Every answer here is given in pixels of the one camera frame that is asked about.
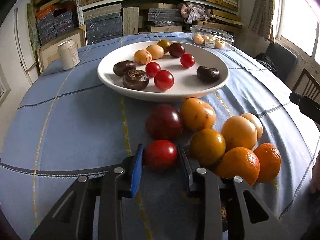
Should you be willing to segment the person hand at edge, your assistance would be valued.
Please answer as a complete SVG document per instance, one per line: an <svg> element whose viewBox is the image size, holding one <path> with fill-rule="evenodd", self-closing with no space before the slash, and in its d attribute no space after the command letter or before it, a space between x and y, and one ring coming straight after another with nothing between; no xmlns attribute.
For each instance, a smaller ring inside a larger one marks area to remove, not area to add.
<svg viewBox="0 0 320 240"><path fill-rule="evenodd" d="M316 158L315 165L312 168L312 178L310 182L310 192L316 193L320 189L320 153Z"/></svg>

